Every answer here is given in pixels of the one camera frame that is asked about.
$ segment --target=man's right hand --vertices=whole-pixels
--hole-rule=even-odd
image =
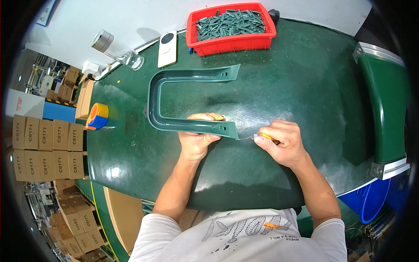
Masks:
[[[276,145],[267,137],[256,137],[254,140],[279,164],[295,169],[307,160],[308,154],[303,147],[300,128],[296,123],[274,120],[268,127],[261,127],[258,133],[265,133],[280,142]]]

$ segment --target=metal bracket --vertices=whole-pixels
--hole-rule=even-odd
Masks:
[[[382,59],[392,61],[398,65],[401,65],[402,67],[406,67],[404,65],[403,59],[400,56],[373,44],[358,42],[354,52],[352,53],[352,57],[354,58],[355,63],[358,64],[358,58],[364,54],[371,54]]]
[[[162,131],[195,132],[238,139],[235,122],[206,121],[162,117],[160,114],[161,86],[169,82],[230,82],[237,78],[240,64],[208,69],[166,69],[157,72],[148,90],[147,118]]]
[[[406,162],[406,158],[391,163],[375,163],[371,164],[370,175],[381,180],[389,179],[410,168],[410,164]]]

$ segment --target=white wall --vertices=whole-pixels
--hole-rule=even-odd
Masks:
[[[85,61],[100,65],[111,58],[94,50],[100,29],[135,48],[166,32],[186,28],[189,13],[231,0],[60,0],[48,26],[34,25],[26,48],[77,68]],[[371,9],[368,0],[260,0],[281,17],[308,21],[354,36]]]

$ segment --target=green workbench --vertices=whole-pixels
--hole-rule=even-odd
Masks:
[[[241,64],[229,83],[163,85],[164,117],[198,112],[226,115],[239,137],[274,119],[298,123],[305,149],[336,195],[357,188],[369,175],[374,127],[365,82],[352,57],[356,41],[308,23],[280,20],[267,50],[199,57],[188,54],[178,35],[177,63],[165,68],[215,68]],[[180,153],[176,132],[159,131],[147,120],[147,93],[157,68],[159,44],[143,50],[145,62],[120,66],[95,83],[93,103],[109,107],[106,129],[88,130],[91,181],[155,201]],[[192,186],[188,207],[198,210],[290,208],[304,205],[289,168],[277,164],[252,140],[223,137],[209,147]]]

